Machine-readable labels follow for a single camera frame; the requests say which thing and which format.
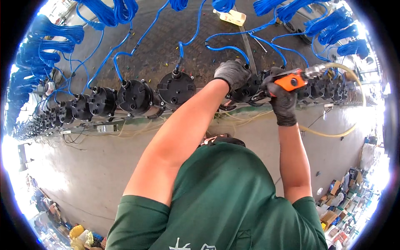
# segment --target hand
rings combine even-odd
[[[270,76],[264,79],[262,85],[266,86],[268,91],[276,96],[271,98],[270,104],[276,114],[277,124],[279,126],[291,127],[297,123],[294,113],[297,101],[296,93],[294,91],[288,92],[272,82],[273,76],[284,71],[281,68],[272,67]]]
[[[229,85],[229,92],[244,86],[251,78],[250,69],[245,69],[240,59],[221,62],[215,70],[214,79],[222,79]]]

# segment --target concrete floor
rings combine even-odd
[[[271,19],[271,15],[256,17],[250,1],[238,1],[236,7],[238,11],[247,15],[245,27],[247,30],[257,27]],[[156,11],[164,0],[140,1],[140,6],[147,4],[145,8],[140,8],[134,19],[135,35],[131,36],[120,50],[131,51],[139,37],[144,33],[149,24],[153,21]],[[148,37],[143,40],[143,44],[133,57],[121,57],[118,63],[124,77],[139,79],[152,79],[153,87],[166,73],[171,72],[174,62],[178,59],[177,40],[188,41],[194,34],[196,28],[196,17],[200,1],[190,2],[188,7],[176,14],[175,11],[167,7],[160,15]],[[204,5],[205,16],[202,16],[200,33],[198,38],[190,45],[185,47],[185,61],[183,66],[187,72],[200,74],[203,77],[197,79],[195,84],[202,87],[210,79],[214,69],[219,65],[217,62],[234,59],[236,54],[231,51],[212,52],[207,50],[203,41],[208,36],[219,32],[237,32],[237,26],[220,21],[212,14],[210,3]],[[295,15],[293,21],[301,24],[305,18]],[[125,36],[129,25],[118,25],[116,28],[106,28],[104,40],[99,50],[90,58],[86,65],[90,76],[93,76],[102,60],[110,51],[110,48],[118,44]],[[258,36],[271,40],[273,37],[286,34],[284,27],[275,27],[258,33]],[[75,47],[73,59],[83,60],[88,56],[98,44],[101,32],[94,31],[91,27],[85,27],[85,39],[82,44]],[[306,46],[297,37],[281,38],[278,43],[281,46],[294,48],[306,56],[310,64],[319,63],[318,59],[311,53],[310,47]],[[215,47],[226,45],[237,46],[244,49],[244,43],[240,36],[225,36],[215,38],[212,42]],[[252,50],[256,50],[254,60],[258,70],[263,70],[271,66],[280,66],[282,60],[266,46],[268,53],[261,53],[262,49],[250,39]],[[304,61],[292,52],[283,51],[288,60],[287,69],[304,66]],[[69,77],[69,63],[62,60],[57,66],[64,70]],[[106,86],[119,89],[118,81],[112,57],[107,61],[104,68],[96,78],[92,86]],[[86,84],[86,73],[81,67],[71,84],[73,93],[80,93]],[[58,100],[69,100],[71,97],[63,93],[57,96]],[[319,188],[324,192],[329,187],[333,179],[341,180],[342,176],[350,167],[355,167],[358,163],[359,153],[363,144],[363,138],[371,131],[371,123],[368,120],[371,108],[334,108],[328,113],[327,119],[318,120],[312,128],[327,134],[342,133],[350,128],[354,122],[359,120],[358,128],[345,137],[343,141],[339,138],[326,138],[315,136],[306,132],[303,139],[311,166],[312,189],[315,199]],[[240,113],[241,119],[249,119],[256,113]],[[306,110],[298,111],[298,121],[304,126],[309,126],[316,118],[322,114],[322,107],[310,107]],[[231,121],[214,120],[209,132],[230,133],[234,137],[243,140],[247,147],[253,150],[264,162],[271,173],[274,181],[280,177],[279,174],[279,144],[277,137],[276,118],[273,113],[262,116],[243,126],[243,121],[230,118]],[[141,130],[146,124],[125,125],[124,131]],[[143,150],[150,142],[158,127],[150,124],[147,127],[149,132],[122,133],[119,137],[113,136],[87,136],[79,145],[68,146],[61,138],[42,139],[37,144],[26,146],[26,157],[33,158],[35,161],[28,164],[29,173],[36,178],[39,186],[60,205],[62,214],[70,222],[82,224],[85,228],[106,236],[110,229],[117,211],[121,195],[130,179],[132,172],[138,162]],[[283,195],[282,182],[276,185],[277,196]]]

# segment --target black pump motor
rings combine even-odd
[[[81,121],[91,121],[93,115],[90,113],[88,101],[88,95],[75,95],[75,99],[71,102],[73,118]]]
[[[142,80],[123,81],[118,91],[117,104],[132,115],[146,113],[154,101],[153,90]]]
[[[157,85],[158,95],[165,106],[172,111],[178,109],[196,93],[194,77],[174,70],[166,74]]]
[[[93,87],[89,98],[90,112],[95,116],[113,116],[117,108],[117,91],[111,88]]]

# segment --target wire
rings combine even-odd
[[[80,132],[80,134],[79,134],[73,141],[67,142],[67,141],[65,140],[65,134],[62,135],[62,139],[63,139],[64,142],[67,143],[67,144],[70,144],[70,143],[77,144],[77,143],[75,143],[75,142],[76,142],[76,140],[82,135],[82,133],[85,131],[85,128],[86,128],[86,127],[83,127],[83,130]]]
[[[322,115],[320,115],[312,124],[310,124],[310,126],[308,126],[307,128],[310,128],[316,121],[318,121],[321,117],[323,117],[325,114],[327,114],[329,111],[332,110],[332,107],[330,107],[328,110],[324,109],[324,113]],[[301,134],[301,138],[303,139],[305,136],[305,131],[300,131]]]
[[[129,53],[127,53],[127,52],[118,52],[118,53],[116,53],[115,55],[114,55],[114,65],[115,65],[115,69],[116,69],[116,72],[117,72],[117,74],[118,74],[118,78],[121,80],[121,82],[124,80],[123,78],[122,78],[122,75],[121,75],[121,72],[120,72],[120,70],[119,70],[119,68],[118,68],[118,63],[117,63],[117,56],[119,56],[119,55],[127,55],[127,56],[133,56],[133,53],[136,51],[136,49],[139,47],[139,45],[140,45],[140,43],[141,43],[141,41],[143,40],[143,38],[147,35],[147,33],[151,30],[151,28],[154,26],[154,24],[156,23],[156,21],[158,20],[158,17],[159,17],[159,15],[160,15],[160,12],[168,5],[170,3],[170,0],[168,0],[165,4],[164,4],[164,6],[162,6],[158,11],[157,11],[157,14],[156,14],[156,17],[155,17],[155,19],[154,19],[154,21],[151,23],[151,25],[148,27],[148,29],[145,31],[145,33],[142,35],[142,37],[139,39],[139,41],[138,41],[138,43],[136,44],[136,46],[133,48],[133,50],[131,51],[131,53],[129,54]]]

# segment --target blue pneumatic hose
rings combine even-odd
[[[199,14],[198,14],[198,18],[197,18],[197,29],[196,29],[196,33],[194,34],[194,36],[192,37],[192,39],[190,39],[187,43],[182,43],[182,42],[178,42],[179,44],[179,52],[180,52],[180,57],[183,58],[183,46],[188,46],[189,44],[191,44],[193,42],[193,40],[197,37],[197,35],[199,34],[199,28],[200,28],[200,17],[201,17],[201,10],[203,8],[204,3],[206,2],[206,0],[203,0],[200,8],[199,8]]]
[[[82,94],[85,92],[86,88],[90,88],[90,84],[92,83],[92,81],[96,78],[96,76],[99,74],[100,70],[102,69],[102,67],[104,66],[104,64],[106,64],[106,61],[108,60],[108,58],[110,58],[111,54],[114,52],[114,50],[116,50],[117,48],[119,48],[129,37],[130,33],[132,32],[132,22],[130,22],[130,28],[128,33],[126,34],[126,37],[122,40],[122,42],[120,42],[117,46],[115,46],[114,48],[112,48],[112,50],[108,53],[108,55],[106,56],[106,58],[103,60],[102,64],[100,65],[100,67],[97,69],[96,73],[93,75],[93,77],[88,81],[88,83],[86,84],[86,86],[83,88],[82,90]]]
[[[127,52],[118,52],[114,55],[114,65],[115,65],[115,70],[118,74],[118,78],[123,81],[124,79],[122,78],[121,72],[118,68],[118,63],[117,63],[117,56],[119,55],[127,55],[127,56],[132,56],[133,53],[136,51],[136,49],[139,47],[140,43],[142,42],[143,38],[147,35],[147,33],[151,30],[151,28],[154,26],[154,24],[156,23],[156,21],[158,20],[158,17],[160,16],[160,13],[163,9],[165,9],[166,6],[168,6],[168,4],[170,3],[170,0],[168,0],[164,6],[162,6],[156,14],[156,17],[154,19],[154,21],[151,23],[151,25],[147,28],[147,30],[145,31],[145,33],[142,35],[142,37],[139,39],[138,43],[136,44],[136,46],[133,48],[133,50],[131,51],[131,53],[127,53]]]

